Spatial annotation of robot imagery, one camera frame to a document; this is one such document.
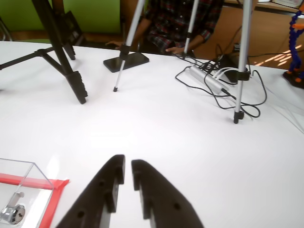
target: clear plastic box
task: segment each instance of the clear plastic box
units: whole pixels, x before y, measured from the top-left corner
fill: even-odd
[[[0,228],[38,228],[53,190],[35,163],[0,159]]]

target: hole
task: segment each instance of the hole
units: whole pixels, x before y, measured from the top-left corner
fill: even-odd
[[[174,207],[176,210],[180,210],[180,209],[181,209],[181,206],[180,206],[178,203],[174,203],[174,204],[173,204],[173,207]]]
[[[85,215],[83,211],[78,212],[77,218],[82,218]]]

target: table surface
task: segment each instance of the table surface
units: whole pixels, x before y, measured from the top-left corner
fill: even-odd
[[[47,47],[0,42],[0,63]],[[150,62],[125,70],[114,93],[118,73],[103,61],[119,52],[86,47],[75,52],[70,63],[88,91],[84,105],[43,58],[0,71],[0,157],[35,162],[48,178],[70,179],[52,228],[115,154],[126,155],[126,170],[112,228],[150,227],[133,190],[134,159],[160,171],[206,228],[304,227],[304,136],[281,108],[293,103],[287,106],[304,123],[304,91],[291,87],[283,70],[252,67],[281,95],[269,93],[258,119],[245,115],[235,125],[233,110],[219,109],[213,97],[175,80],[190,65],[176,57],[145,54]],[[187,72],[180,78],[200,86]],[[264,99],[255,79],[244,83],[244,102]],[[236,88],[229,88],[235,95]],[[229,105],[227,99],[220,102]]]

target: black stand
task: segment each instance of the black stand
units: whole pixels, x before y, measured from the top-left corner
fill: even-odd
[[[48,0],[32,0],[37,14],[48,32],[53,47],[40,49],[32,54],[12,60],[0,65],[0,70],[21,63],[34,57],[43,57],[50,65],[66,77],[73,92],[81,104],[86,102],[87,92],[78,71],[73,71],[63,51],[64,48],[71,58],[75,60],[75,52],[72,45],[79,44],[83,35],[71,12],[57,16],[53,12]],[[48,55],[48,52],[55,51],[60,64]]]

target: tripod leg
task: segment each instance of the tripod leg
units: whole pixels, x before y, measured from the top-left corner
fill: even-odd
[[[241,49],[239,53],[239,62],[238,62],[238,71],[246,72],[246,61],[248,56],[248,47],[249,47],[249,35],[250,35],[250,24],[251,24],[251,9],[252,1],[244,1],[243,9],[243,28],[242,28],[242,37],[241,37]],[[234,123],[237,124],[238,120],[243,119],[244,113],[241,109],[241,100],[242,100],[242,90],[243,90],[243,81],[238,81],[237,83],[237,100],[236,100],[236,109],[234,112]]]
[[[70,45],[69,43],[66,43],[63,48],[65,49],[66,53],[70,57],[71,60],[75,60],[75,51],[73,49],[73,46]]]
[[[196,12],[198,10],[199,2],[200,2],[199,0],[194,0],[194,3],[193,3],[190,23],[189,23],[189,27],[188,27],[187,39],[186,39],[186,44],[185,44],[184,53],[183,53],[183,59],[185,59],[185,57],[187,55],[187,52],[188,52],[188,45],[189,45],[190,38],[191,38],[191,35],[192,35],[193,26],[194,26]]]
[[[87,92],[82,82],[81,75],[78,71],[73,72],[70,63],[63,51],[60,42],[60,31],[56,22],[55,14],[47,0],[32,0],[37,14],[47,30],[51,44],[62,66],[62,72],[69,82],[72,90],[81,104],[86,102]]]
[[[133,19],[132,19],[131,27],[130,27],[130,30],[129,30],[129,33],[128,33],[127,41],[126,41],[126,44],[125,44],[125,46],[128,47],[128,48],[125,51],[121,51],[120,57],[123,54],[125,56],[125,58],[122,58],[123,61],[122,61],[122,65],[120,67],[120,71],[119,71],[119,75],[118,75],[118,78],[117,78],[117,81],[116,81],[116,85],[115,85],[114,90],[113,90],[114,92],[116,92],[117,89],[118,89],[118,83],[119,83],[120,77],[122,75],[122,71],[124,69],[123,67],[124,67],[125,61],[128,58],[129,48],[133,43],[133,38],[134,38],[135,31],[136,31],[137,26],[138,26],[139,19],[141,17],[141,13],[142,13],[142,10],[143,10],[144,3],[145,3],[145,0],[138,0],[138,2],[137,2],[137,6],[136,6],[136,9],[135,9]]]

